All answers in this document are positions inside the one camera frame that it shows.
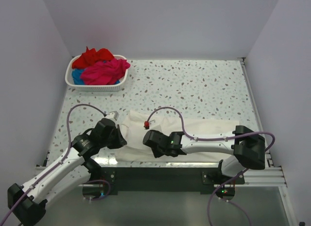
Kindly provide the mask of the white t shirt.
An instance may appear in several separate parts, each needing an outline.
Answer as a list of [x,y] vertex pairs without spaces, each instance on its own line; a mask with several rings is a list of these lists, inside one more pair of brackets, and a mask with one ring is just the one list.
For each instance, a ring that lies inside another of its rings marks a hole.
[[[116,152],[116,160],[138,161],[138,162],[219,162],[229,157],[224,153],[194,153],[177,157],[162,156],[155,158],[151,148],[143,145],[143,138],[146,134],[144,122],[148,115],[130,110],[124,121],[120,125],[121,133],[127,141],[127,145]],[[204,135],[230,132],[235,130],[240,122],[237,120],[214,120],[214,119],[194,119],[186,117],[184,119],[187,133],[195,134],[202,138]],[[165,135],[174,131],[181,131],[180,118],[170,112],[167,116],[155,114],[151,118],[151,129],[158,130]]]

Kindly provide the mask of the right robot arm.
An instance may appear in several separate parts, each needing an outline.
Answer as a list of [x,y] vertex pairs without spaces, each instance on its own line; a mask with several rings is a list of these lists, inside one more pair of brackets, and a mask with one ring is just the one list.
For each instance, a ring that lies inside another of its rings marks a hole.
[[216,177],[226,184],[245,169],[265,169],[265,139],[258,132],[238,125],[233,132],[207,135],[203,138],[185,132],[165,135],[157,130],[148,130],[142,143],[151,148],[155,158],[177,157],[196,153],[222,153],[228,158],[219,162]]

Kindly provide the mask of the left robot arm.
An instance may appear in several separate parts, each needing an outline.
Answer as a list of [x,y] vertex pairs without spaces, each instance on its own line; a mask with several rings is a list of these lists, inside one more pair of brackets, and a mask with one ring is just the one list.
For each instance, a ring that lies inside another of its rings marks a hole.
[[107,114],[94,128],[71,139],[64,153],[38,175],[22,185],[11,185],[7,191],[9,212],[22,225],[34,226],[47,207],[66,192],[86,182],[98,182],[102,168],[92,157],[102,148],[118,149],[127,144],[116,121],[113,112]]

